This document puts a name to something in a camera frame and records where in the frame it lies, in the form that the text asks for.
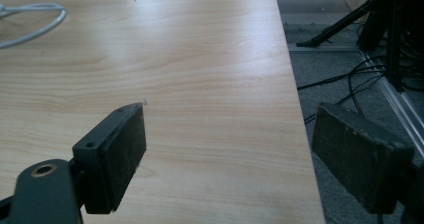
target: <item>black cable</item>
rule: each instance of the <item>black cable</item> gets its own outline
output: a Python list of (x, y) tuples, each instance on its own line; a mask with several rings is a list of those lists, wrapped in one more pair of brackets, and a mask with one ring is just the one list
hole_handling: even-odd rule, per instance
[(383, 224), (383, 214), (377, 214), (377, 224)]
[(321, 81), (318, 81), (318, 82), (314, 82), (314, 83), (311, 83), (311, 84), (303, 85), (303, 86), (298, 87), (297, 90), (300, 91), (300, 90), (303, 90), (303, 89), (306, 89), (306, 88), (310, 88), (310, 87), (314, 87), (314, 86), (320, 86), (320, 85), (324, 85), (324, 84), (329, 84), (329, 83), (332, 83), (332, 82), (336, 82), (336, 81), (342, 80), (343, 78), (348, 77), (351, 73), (353, 75), (355, 72), (359, 72), (359, 71), (362, 71), (362, 70), (367, 70), (367, 69), (374, 68), (374, 67), (367, 67), (365, 69), (358, 69), (360, 66), (362, 66), (363, 64), (365, 64), (365, 63), (367, 63), (367, 62), (369, 62), (371, 60), (378, 59), (378, 58), (384, 58), (384, 57), (386, 57), (386, 56), (375, 56), (375, 57), (368, 58), (368, 59), (360, 62), (357, 66), (355, 66), (348, 73), (345, 73), (345, 74), (342, 74), (342, 75), (338, 75), (338, 76), (334, 76), (334, 77), (330, 77), (330, 78), (327, 78), (327, 79), (324, 79), (324, 80), (321, 80)]
[(364, 116), (364, 112), (362, 111), (362, 108), (361, 108), (361, 106), (359, 105), (358, 99), (356, 98), (355, 93), (354, 93), (354, 91), (353, 91), (353, 88), (352, 88), (352, 76), (353, 76), (353, 74), (355, 73), (355, 70), (356, 70), (357, 68), (359, 68), (360, 66), (364, 65), (365, 63), (367, 63), (367, 62), (371, 61), (372, 59), (384, 58), (384, 57), (386, 57), (386, 56), (378, 56), (378, 57), (368, 58), (368, 59), (366, 59), (366, 60), (364, 60), (364, 61), (360, 62), (360, 63), (359, 63), (356, 67), (354, 67), (354, 68), (352, 69), (352, 71), (351, 71), (351, 72), (349, 73), (349, 75), (348, 75), (349, 93), (351, 94), (351, 98), (352, 98), (353, 104), (355, 105), (356, 110), (358, 110), (358, 113), (359, 113), (359, 115), (361, 115), (361, 116)]

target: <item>light wood surface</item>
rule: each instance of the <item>light wood surface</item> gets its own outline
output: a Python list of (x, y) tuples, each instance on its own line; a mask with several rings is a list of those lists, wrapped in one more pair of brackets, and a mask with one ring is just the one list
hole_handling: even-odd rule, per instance
[[(276, 0), (56, 2), (65, 21), (0, 50), (0, 198), (112, 110), (147, 152), (118, 211), (86, 223), (324, 223)], [(57, 13), (1, 21), (19, 36)]]

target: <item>screw hole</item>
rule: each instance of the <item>screw hole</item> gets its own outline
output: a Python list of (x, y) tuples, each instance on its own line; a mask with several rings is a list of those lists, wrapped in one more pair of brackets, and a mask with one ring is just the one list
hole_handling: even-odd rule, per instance
[(45, 164), (45, 165), (42, 165), (42, 166), (35, 168), (31, 172), (31, 176), (33, 176), (33, 177), (47, 176), (50, 173), (54, 172), (56, 169), (57, 169), (57, 166), (54, 165), (54, 164)]

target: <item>gray carpet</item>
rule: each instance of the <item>gray carpet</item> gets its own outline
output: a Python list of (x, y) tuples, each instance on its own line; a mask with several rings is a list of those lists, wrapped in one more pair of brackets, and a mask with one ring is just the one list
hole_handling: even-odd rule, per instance
[[(296, 43), (309, 40), (325, 27), (326, 25), (285, 23), (284, 30), (287, 42)], [(355, 43), (358, 27), (358, 25), (351, 25), (331, 38), (331, 42), (334, 44)], [(298, 86), (347, 73), (363, 61), (359, 52), (291, 53), (290, 57)], [(355, 77), (353, 80), (354, 85), (365, 82), (370, 75)], [(333, 84), (301, 90), (299, 91), (299, 98), (303, 115), (306, 118), (314, 114), (320, 102), (336, 103), (348, 94), (346, 79)], [(421, 107), (424, 103), (422, 97), (422, 94), (413, 94), (411, 99), (417, 101), (417, 106)], [(357, 95), (357, 98), (367, 119), (395, 133), (406, 142), (411, 142), (378, 85), (373, 85), (370, 89), (361, 92)], [(351, 100), (347, 101), (343, 106), (355, 110)], [(311, 141), (313, 127), (314, 122), (306, 125), (309, 141)], [(356, 199), (341, 186), (315, 154), (313, 154), (313, 161), (327, 223), (377, 223), (376, 215), (366, 213)], [(400, 223), (402, 212), (403, 207), (398, 204), (393, 215), (384, 215), (384, 223)]]

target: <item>tabletop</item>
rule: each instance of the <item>tabletop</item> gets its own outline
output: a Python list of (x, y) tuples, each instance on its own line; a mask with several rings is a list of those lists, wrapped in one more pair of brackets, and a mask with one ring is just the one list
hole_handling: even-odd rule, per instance
[[(114, 109), (144, 103), (147, 151), (117, 212), (86, 223), (324, 223), (276, 0), (55, 2), (0, 49), (0, 198)], [(0, 38), (57, 12), (17, 14)]]

